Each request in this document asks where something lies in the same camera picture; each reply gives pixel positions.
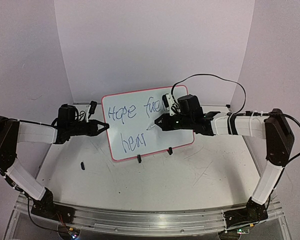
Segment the pink framed whiteboard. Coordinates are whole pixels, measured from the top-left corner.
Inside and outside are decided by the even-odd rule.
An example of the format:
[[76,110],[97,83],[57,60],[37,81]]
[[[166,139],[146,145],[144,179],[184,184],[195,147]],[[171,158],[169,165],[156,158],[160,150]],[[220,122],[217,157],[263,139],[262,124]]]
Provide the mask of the pink framed whiteboard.
[[191,130],[162,131],[158,126],[146,130],[155,119],[168,113],[162,96],[171,86],[110,94],[101,99],[103,117],[109,124],[107,138],[114,161],[129,160],[191,145]]

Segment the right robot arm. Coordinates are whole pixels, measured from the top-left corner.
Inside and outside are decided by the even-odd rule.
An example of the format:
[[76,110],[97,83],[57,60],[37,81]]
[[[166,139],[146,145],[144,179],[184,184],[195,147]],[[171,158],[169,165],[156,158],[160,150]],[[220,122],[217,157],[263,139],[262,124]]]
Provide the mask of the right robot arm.
[[173,100],[165,94],[163,103],[168,113],[163,113],[154,124],[162,131],[192,130],[203,136],[245,136],[266,142],[266,165],[246,206],[228,210],[223,214],[227,229],[259,223],[268,218],[267,204],[290,160],[295,137],[283,112],[205,113],[195,95]]

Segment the blue marker cap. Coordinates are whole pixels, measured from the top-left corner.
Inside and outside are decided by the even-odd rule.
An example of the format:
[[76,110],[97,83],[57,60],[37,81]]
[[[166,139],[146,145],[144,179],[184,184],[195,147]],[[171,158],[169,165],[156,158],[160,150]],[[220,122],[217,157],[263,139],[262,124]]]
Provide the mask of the blue marker cap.
[[85,168],[85,164],[83,162],[80,163],[80,166],[81,166],[81,169],[84,171],[86,168]]

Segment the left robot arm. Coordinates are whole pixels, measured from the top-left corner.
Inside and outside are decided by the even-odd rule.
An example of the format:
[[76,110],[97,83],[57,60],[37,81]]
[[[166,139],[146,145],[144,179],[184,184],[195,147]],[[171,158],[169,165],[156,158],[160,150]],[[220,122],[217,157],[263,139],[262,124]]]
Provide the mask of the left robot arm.
[[87,110],[63,104],[51,124],[0,115],[0,174],[16,191],[32,200],[32,213],[48,219],[70,214],[71,208],[54,202],[53,192],[40,183],[25,166],[21,157],[29,157],[26,147],[63,145],[73,137],[96,137],[109,129],[109,124],[93,119],[97,102]]

